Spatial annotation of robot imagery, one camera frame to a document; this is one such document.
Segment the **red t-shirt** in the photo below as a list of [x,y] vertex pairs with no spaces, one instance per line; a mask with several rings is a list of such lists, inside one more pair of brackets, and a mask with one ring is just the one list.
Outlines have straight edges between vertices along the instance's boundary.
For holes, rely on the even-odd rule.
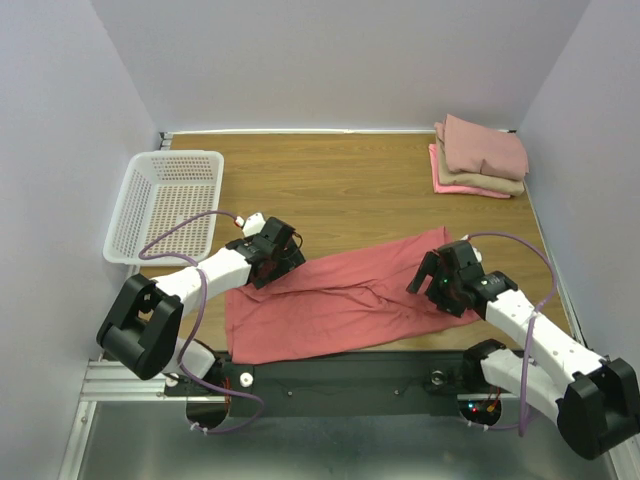
[[234,362],[259,365],[373,347],[477,321],[442,312],[406,288],[426,252],[448,242],[438,227],[393,242],[308,260],[282,278],[225,296]]

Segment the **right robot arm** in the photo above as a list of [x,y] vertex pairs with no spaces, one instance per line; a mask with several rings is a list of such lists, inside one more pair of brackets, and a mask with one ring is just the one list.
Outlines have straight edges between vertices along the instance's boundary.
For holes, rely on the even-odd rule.
[[472,390],[486,386],[516,395],[522,417],[530,409],[553,421],[566,444],[593,460],[639,433],[639,385],[633,367],[574,340],[532,304],[506,274],[485,272],[469,238],[425,254],[407,287],[438,310],[475,312],[523,349],[516,354],[486,340],[463,355],[460,378]]

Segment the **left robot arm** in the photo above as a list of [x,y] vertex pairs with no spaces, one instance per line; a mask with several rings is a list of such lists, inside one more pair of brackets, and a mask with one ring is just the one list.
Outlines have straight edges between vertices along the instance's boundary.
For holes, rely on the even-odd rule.
[[173,372],[185,315],[227,291],[263,288],[305,262],[301,236],[288,223],[260,213],[236,223],[243,237],[209,258],[154,279],[129,277],[98,330],[98,345],[141,380]]

